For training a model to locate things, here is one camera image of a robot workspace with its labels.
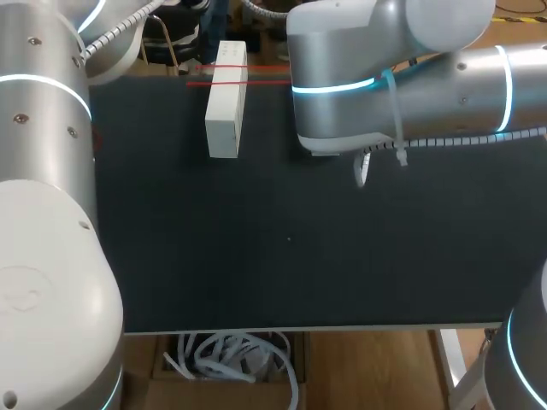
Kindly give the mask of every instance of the screw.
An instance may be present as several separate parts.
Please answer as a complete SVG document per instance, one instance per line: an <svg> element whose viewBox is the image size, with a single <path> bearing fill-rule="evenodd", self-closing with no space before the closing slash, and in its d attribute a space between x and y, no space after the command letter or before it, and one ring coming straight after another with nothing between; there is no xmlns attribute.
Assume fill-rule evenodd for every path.
<svg viewBox="0 0 547 410"><path fill-rule="evenodd" d="M30 37L28 39L28 42L32 45L42 45L42 40L40 40L38 37Z"/></svg>
<svg viewBox="0 0 547 410"><path fill-rule="evenodd" d="M67 131L68 131L68 134L72 137L72 138L77 138L78 137L78 133L76 132L76 130L74 130L71 126L69 128L67 128Z"/></svg>
<svg viewBox="0 0 547 410"><path fill-rule="evenodd" d="M26 122L29 120L28 115L25 114L17 114L14 117L14 122L17 124L26 124Z"/></svg>

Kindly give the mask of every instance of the cardboard box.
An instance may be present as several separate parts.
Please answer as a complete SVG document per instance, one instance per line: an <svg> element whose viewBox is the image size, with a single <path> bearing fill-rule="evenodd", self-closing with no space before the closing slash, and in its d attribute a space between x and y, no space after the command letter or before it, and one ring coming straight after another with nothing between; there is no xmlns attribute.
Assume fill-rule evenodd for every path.
<svg viewBox="0 0 547 410"><path fill-rule="evenodd" d="M125 336L121 410L142 410L156 356L156 336Z"/></svg>
<svg viewBox="0 0 547 410"><path fill-rule="evenodd" d="M299 382L298 409L306 408L306 372L308 369L309 335L287 334L291 340L292 362ZM163 353L176 344L177 336L160 336L152 379L142 410L285 410L291 401L291 386L286 372L269 383L190 381L180 376L165 361Z"/></svg>

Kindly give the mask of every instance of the wooden floor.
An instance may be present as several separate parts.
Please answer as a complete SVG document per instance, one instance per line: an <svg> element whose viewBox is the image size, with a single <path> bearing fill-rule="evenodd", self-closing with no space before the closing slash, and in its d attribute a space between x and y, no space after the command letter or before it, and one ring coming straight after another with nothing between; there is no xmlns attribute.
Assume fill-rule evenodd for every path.
<svg viewBox="0 0 547 410"><path fill-rule="evenodd" d="M425 331L318 332L310 345L307 409L445 408Z"/></svg>

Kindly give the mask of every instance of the gray robot arm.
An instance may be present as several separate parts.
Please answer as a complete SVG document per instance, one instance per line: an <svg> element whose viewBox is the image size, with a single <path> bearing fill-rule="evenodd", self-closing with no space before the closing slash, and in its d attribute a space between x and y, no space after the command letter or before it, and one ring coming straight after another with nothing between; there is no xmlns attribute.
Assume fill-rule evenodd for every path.
<svg viewBox="0 0 547 410"><path fill-rule="evenodd" d="M302 145L320 153L393 145L397 111L382 73L432 53L440 54L395 74L407 146L420 139L488 144L538 135L547 122L545 44L461 50L488 26L494 5L490 0L326 0L292 10L287 33ZM419 13L431 8L453 20L436 26L433 12ZM361 23L346 15L360 16Z"/></svg>

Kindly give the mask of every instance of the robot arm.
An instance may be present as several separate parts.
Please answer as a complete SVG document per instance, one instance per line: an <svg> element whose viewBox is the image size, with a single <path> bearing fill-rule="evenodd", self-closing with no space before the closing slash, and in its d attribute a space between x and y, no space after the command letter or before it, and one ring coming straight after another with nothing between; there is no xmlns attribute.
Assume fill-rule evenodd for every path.
<svg viewBox="0 0 547 410"><path fill-rule="evenodd" d="M486 29L494 7L493 0L326 0L292 10L287 33L302 145L320 153L392 145L397 120L407 146L538 135L547 107L538 89L547 86L544 44L461 50ZM382 72L439 52L395 74L395 118Z"/></svg>
<svg viewBox="0 0 547 410"><path fill-rule="evenodd" d="M145 12L107 31L146 4L0 1L2 409L119 406L123 312L96 234L88 84L133 63Z"/></svg>

